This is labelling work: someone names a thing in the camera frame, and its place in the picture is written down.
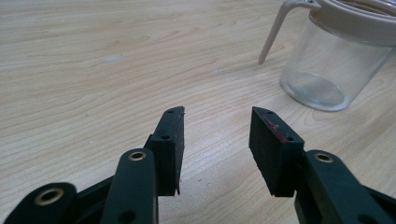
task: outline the wood grain surface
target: wood grain surface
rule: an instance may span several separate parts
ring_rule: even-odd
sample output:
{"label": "wood grain surface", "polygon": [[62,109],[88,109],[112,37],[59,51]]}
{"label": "wood grain surface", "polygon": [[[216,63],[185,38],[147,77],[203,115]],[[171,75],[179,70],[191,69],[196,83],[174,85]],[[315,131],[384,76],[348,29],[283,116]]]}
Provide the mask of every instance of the wood grain surface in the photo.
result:
{"label": "wood grain surface", "polygon": [[293,101],[278,81],[307,17],[288,15],[263,65],[278,0],[0,2],[0,220],[50,182],[83,190],[184,105],[181,195],[161,223],[297,223],[248,148],[251,107],[275,111],[305,149],[341,158],[396,197],[396,58],[336,113]]}

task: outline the transparent container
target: transparent container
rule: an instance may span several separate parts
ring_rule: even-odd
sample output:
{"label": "transparent container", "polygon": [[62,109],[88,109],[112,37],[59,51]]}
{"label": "transparent container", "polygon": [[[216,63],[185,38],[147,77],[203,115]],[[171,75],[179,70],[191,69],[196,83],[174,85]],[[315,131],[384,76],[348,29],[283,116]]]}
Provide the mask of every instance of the transparent container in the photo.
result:
{"label": "transparent container", "polygon": [[280,79],[298,102],[325,111],[349,106],[396,53],[396,3],[389,0],[285,0],[267,37],[263,63],[286,15],[309,17]]}
{"label": "transparent container", "polygon": [[296,101],[325,111],[349,106],[394,47],[348,40],[318,27],[310,19],[289,57],[280,79]]}

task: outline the wooden table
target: wooden table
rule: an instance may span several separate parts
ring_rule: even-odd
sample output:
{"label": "wooden table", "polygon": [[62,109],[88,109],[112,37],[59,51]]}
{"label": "wooden table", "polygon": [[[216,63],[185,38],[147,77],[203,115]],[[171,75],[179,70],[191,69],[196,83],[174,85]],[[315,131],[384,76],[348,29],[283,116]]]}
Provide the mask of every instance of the wooden table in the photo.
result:
{"label": "wooden table", "polygon": [[181,195],[161,223],[297,223],[271,197],[248,148],[251,107],[274,110],[305,149],[340,157],[396,197],[396,58],[353,104],[326,113],[281,90],[307,10],[294,9],[264,65],[277,0],[53,0],[0,3],[0,220],[30,191],[78,191],[114,174],[167,108],[184,105]]}

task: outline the pitcher lid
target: pitcher lid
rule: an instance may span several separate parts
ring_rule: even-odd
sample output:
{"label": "pitcher lid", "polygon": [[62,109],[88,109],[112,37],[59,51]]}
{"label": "pitcher lid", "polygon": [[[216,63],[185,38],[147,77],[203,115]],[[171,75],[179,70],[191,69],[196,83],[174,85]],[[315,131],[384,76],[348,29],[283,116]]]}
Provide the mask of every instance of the pitcher lid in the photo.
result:
{"label": "pitcher lid", "polygon": [[336,35],[379,46],[396,46],[396,1],[317,0],[311,21]]}

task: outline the white handle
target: white handle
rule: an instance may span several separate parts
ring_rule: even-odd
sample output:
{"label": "white handle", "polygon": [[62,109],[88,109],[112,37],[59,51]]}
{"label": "white handle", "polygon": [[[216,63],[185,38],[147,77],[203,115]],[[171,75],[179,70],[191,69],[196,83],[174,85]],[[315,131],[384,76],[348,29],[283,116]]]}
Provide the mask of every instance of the white handle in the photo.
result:
{"label": "white handle", "polygon": [[274,25],[270,34],[268,35],[267,41],[265,41],[264,47],[262,48],[259,64],[262,64],[267,57],[268,52],[275,41],[276,35],[279,32],[280,26],[282,26],[282,23],[286,18],[286,15],[288,15],[289,11],[295,7],[306,7],[315,11],[320,10],[320,5],[316,3],[315,0],[286,0],[277,12]]}

